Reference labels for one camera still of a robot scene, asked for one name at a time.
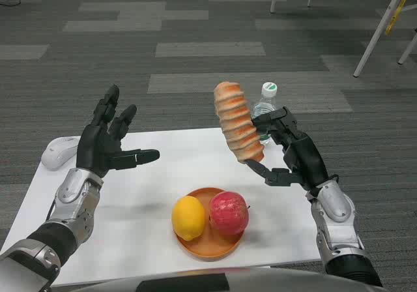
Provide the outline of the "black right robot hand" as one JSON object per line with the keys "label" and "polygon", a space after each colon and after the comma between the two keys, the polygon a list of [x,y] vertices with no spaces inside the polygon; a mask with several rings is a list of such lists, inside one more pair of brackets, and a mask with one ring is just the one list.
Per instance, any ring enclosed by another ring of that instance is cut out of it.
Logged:
{"label": "black right robot hand", "polygon": [[260,133],[271,136],[276,145],[283,147],[286,168],[268,169],[253,159],[244,163],[260,175],[269,186],[290,186],[298,183],[316,197],[328,178],[322,156],[313,140],[297,127],[297,120],[288,108],[282,107],[252,119]]}

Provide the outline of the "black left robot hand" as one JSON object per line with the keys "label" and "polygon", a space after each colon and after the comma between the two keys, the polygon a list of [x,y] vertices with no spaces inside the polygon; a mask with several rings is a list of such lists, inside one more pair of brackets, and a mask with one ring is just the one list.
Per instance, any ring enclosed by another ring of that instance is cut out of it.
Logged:
{"label": "black left robot hand", "polygon": [[112,169],[132,169],[160,157],[156,149],[121,149],[121,141],[128,133],[137,106],[128,106],[117,117],[118,99],[119,88],[112,85],[99,100],[93,111],[93,119],[84,128],[78,143],[76,167],[89,170],[101,178]]}

